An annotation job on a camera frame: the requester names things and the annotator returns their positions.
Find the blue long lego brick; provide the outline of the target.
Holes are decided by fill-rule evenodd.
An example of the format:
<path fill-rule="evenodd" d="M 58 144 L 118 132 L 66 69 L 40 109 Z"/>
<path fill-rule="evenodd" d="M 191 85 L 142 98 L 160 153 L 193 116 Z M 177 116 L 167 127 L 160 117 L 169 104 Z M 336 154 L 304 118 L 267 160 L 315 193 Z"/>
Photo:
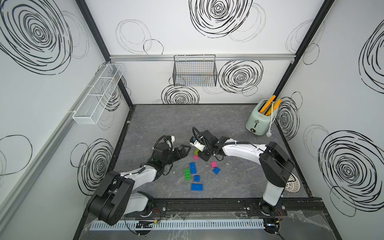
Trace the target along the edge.
<path fill-rule="evenodd" d="M 197 192 L 202 192 L 204 190 L 204 186 L 203 186 L 203 184 L 191 184 L 191 190 L 197 191 Z"/>
<path fill-rule="evenodd" d="M 190 163 L 190 172 L 191 172 L 191 175 L 197 174 L 196 163 Z"/>

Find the blue long lego brick front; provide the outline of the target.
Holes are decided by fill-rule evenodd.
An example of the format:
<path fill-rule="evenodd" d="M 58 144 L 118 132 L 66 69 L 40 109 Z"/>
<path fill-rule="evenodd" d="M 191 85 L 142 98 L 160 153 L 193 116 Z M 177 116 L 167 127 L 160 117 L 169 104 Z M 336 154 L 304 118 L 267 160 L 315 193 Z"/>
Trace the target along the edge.
<path fill-rule="evenodd" d="M 204 186 L 203 186 L 203 184 L 191 184 L 191 190 L 197 191 L 197 192 L 202 192 L 204 190 Z"/>

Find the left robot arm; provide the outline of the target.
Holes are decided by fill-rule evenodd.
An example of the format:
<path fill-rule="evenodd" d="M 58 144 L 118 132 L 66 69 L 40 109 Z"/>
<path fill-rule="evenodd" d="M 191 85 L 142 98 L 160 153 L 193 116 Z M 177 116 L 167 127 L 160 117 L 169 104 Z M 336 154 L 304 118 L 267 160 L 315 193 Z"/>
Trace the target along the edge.
<path fill-rule="evenodd" d="M 140 168 L 126 173 L 108 172 L 86 205 L 86 211 L 107 223 L 115 225 L 123 216 L 138 213 L 149 216 L 153 211 L 153 197 L 138 187 L 164 175 L 165 166 L 188 156 L 191 146 L 160 143 Z"/>

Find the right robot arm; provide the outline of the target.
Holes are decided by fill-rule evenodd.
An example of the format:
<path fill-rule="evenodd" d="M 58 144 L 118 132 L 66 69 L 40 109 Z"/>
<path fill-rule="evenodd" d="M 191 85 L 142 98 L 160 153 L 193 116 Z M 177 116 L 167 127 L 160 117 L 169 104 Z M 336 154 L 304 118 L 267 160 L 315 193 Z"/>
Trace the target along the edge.
<path fill-rule="evenodd" d="M 201 133 L 195 127 L 192 133 L 190 144 L 199 150 L 201 158 L 206 161 L 210 157 L 219 162 L 224 157 L 237 157 L 260 165 L 268 182 L 259 209 L 266 216 L 277 212 L 278 202 L 295 168 L 289 155 L 277 143 L 256 145 L 228 137 L 217 138 L 210 131 Z"/>

